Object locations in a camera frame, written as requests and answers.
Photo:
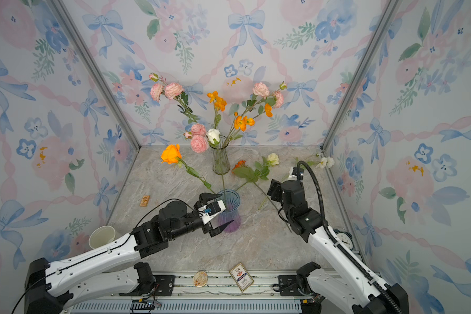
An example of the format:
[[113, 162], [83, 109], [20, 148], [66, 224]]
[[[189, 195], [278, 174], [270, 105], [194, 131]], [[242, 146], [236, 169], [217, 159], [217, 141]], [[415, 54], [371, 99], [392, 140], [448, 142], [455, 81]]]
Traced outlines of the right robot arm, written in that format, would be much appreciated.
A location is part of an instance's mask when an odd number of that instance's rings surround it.
[[281, 204], [292, 231], [312, 246], [335, 269], [333, 278], [319, 264], [309, 262], [296, 272], [298, 290], [306, 296], [318, 294], [344, 313], [409, 313], [407, 292], [390, 285], [347, 248], [323, 214], [309, 207], [300, 180], [272, 180], [267, 192]]

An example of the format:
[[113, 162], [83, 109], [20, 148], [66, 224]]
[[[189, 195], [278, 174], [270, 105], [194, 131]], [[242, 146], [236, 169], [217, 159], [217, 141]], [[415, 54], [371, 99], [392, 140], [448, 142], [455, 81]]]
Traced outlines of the pink carnation stem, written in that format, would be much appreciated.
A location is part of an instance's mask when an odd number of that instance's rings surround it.
[[198, 154], [204, 153], [208, 149], [208, 139], [206, 129], [203, 124], [192, 125], [189, 132], [183, 135], [190, 141], [191, 149]]

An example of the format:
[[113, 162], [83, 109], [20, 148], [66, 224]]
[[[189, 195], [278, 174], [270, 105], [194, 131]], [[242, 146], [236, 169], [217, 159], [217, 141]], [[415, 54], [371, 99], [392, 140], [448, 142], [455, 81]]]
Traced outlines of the cream rose stem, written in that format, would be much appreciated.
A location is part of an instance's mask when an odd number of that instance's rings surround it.
[[[279, 156], [276, 153], [271, 153], [268, 156], [262, 157], [262, 162], [255, 162], [257, 180], [258, 181], [267, 181], [268, 175], [272, 167], [279, 165]], [[258, 183], [255, 183], [255, 187], [262, 193], [263, 199], [260, 202], [258, 210], [261, 210], [266, 202], [268, 201], [268, 196], [263, 188], [261, 188]]]

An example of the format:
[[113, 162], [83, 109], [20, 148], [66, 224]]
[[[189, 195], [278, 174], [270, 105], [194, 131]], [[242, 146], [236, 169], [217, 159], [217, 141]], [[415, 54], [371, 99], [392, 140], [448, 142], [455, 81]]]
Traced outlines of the orange rose stem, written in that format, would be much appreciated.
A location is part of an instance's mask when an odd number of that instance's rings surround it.
[[200, 180], [205, 188], [207, 188], [211, 193], [214, 193], [212, 189], [212, 184], [207, 181], [207, 179], [196, 171], [193, 167], [189, 166], [182, 158], [180, 152], [180, 145], [168, 145], [161, 154], [162, 163], [167, 163], [169, 165], [177, 164], [180, 167], [184, 167], [185, 171]]

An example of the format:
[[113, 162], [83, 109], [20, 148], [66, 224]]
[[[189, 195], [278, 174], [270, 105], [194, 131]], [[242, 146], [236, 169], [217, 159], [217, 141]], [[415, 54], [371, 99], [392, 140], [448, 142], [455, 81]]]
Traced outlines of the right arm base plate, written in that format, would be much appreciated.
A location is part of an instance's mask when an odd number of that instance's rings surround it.
[[307, 279], [301, 275], [280, 275], [277, 277], [277, 285], [273, 288], [280, 296], [305, 297], [311, 294]]

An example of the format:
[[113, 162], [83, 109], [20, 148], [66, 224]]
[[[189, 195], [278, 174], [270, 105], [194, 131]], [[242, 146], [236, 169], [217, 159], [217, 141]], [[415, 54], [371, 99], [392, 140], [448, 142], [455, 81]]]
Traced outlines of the clear grey glass vase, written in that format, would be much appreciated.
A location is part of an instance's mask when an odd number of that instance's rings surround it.
[[221, 136], [221, 142], [215, 146], [211, 146], [213, 150], [213, 167], [212, 170], [217, 175], [227, 174], [231, 167], [227, 154], [228, 144], [225, 143], [226, 136]]

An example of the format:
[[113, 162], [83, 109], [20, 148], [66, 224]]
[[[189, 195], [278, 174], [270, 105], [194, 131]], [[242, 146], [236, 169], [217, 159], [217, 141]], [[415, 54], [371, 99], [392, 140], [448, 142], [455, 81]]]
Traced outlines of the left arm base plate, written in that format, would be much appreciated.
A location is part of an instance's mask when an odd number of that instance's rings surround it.
[[132, 292], [119, 293], [119, 296], [172, 296], [175, 279], [174, 275], [154, 276], [152, 283], [140, 283]]

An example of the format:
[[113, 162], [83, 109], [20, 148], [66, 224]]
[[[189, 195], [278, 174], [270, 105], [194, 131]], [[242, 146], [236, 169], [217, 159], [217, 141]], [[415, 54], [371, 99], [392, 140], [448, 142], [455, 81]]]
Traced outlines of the pink rose stem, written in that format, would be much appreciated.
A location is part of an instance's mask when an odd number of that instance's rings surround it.
[[188, 118], [189, 123], [197, 123], [199, 118], [193, 113], [188, 104], [188, 94], [178, 82], [167, 83], [166, 80], [156, 73], [149, 75], [149, 81], [153, 83], [150, 88], [150, 97], [154, 102], [159, 103], [161, 97], [177, 103], [179, 112]]
[[245, 107], [243, 111], [249, 105], [254, 105], [256, 103], [270, 103], [271, 105], [273, 105], [273, 110], [282, 107], [284, 105], [284, 96], [282, 94], [282, 91], [286, 89], [287, 84], [285, 82], [282, 82], [277, 88], [277, 90], [274, 91], [271, 91], [269, 87], [263, 82], [256, 83], [253, 86], [253, 93], [251, 94], [250, 98], [245, 102]]

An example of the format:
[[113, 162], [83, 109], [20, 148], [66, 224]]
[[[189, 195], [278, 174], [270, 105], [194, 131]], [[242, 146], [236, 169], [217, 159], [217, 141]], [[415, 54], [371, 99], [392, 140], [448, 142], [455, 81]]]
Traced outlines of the yellow poppy flower stem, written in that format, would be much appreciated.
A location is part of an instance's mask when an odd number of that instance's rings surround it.
[[209, 103], [213, 104], [214, 113], [215, 113], [213, 126], [211, 129], [208, 130], [207, 137], [208, 137], [209, 145], [215, 146], [219, 144], [221, 141], [221, 136], [220, 136], [220, 131], [218, 129], [218, 126], [222, 119], [221, 113], [225, 111], [227, 103], [224, 98], [221, 98], [218, 95], [217, 91], [208, 93], [207, 96], [209, 98]]

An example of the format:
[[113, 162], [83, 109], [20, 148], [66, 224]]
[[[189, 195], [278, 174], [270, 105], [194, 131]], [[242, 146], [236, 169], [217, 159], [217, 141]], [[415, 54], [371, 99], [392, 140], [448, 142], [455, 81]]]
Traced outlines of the white rosebud stem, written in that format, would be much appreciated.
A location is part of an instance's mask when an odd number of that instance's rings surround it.
[[218, 129], [209, 129], [206, 133], [209, 146], [213, 149], [213, 172], [222, 177], [222, 185], [225, 188], [224, 175], [230, 169], [230, 164], [226, 154], [226, 147], [222, 146], [222, 137]]

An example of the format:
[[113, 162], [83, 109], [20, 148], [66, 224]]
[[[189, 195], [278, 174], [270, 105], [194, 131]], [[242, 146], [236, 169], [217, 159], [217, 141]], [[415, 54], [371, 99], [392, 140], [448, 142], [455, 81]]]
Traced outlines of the white flower stem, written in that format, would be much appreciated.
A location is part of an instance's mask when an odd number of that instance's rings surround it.
[[330, 169], [335, 165], [335, 160], [332, 157], [323, 157], [323, 156], [310, 156], [304, 160], [309, 167], [314, 169]]

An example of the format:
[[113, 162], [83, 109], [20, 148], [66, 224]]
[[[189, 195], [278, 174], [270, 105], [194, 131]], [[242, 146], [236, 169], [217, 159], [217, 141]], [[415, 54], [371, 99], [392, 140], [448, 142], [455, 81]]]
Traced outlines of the blue purple glass vase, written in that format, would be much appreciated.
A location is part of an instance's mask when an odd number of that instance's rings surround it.
[[239, 214], [239, 207], [241, 205], [241, 198], [239, 194], [230, 189], [221, 191], [222, 196], [219, 200], [222, 200], [226, 206], [226, 209], [217, 216], [218, 224], [223, 225], [227, 222], [231, 222], [225, 229], [225, 233], [234, 233], [239, 230], [242, 225], [242, 218]]

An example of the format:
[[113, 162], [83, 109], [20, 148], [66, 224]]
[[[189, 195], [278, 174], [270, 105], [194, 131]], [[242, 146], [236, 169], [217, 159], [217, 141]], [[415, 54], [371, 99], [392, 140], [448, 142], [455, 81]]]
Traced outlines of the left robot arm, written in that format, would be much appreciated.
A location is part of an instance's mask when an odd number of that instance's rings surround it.
[[156, 207], [128, 234], [68, 259], [31, 262], [25, 282], [25, 313], [61, 313], [71, 306], [110, 294], [151, 295], [159, 284], [143, 259], [168, 248], [175, 239], [202, 230], [215, 237], [228, 226], [211, 221], [226, 210], [221, 194], [202, 193], [190, 206], [180, 199]]

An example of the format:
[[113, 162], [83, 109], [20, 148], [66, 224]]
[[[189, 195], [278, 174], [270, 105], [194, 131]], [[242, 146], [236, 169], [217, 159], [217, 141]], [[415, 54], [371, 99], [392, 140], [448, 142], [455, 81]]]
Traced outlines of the orange marigold flower stem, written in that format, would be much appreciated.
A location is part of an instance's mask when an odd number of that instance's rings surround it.
[[232, 174], [237, 178], [244, 179], [245, 182], [236, 190], [244, 187], [245, 185], [252, 184], [255, 187], [255, 183], [258, 183], [256, 167], [251, 167], [246, 164], [246, 161], [240, 160], [232, 169]]

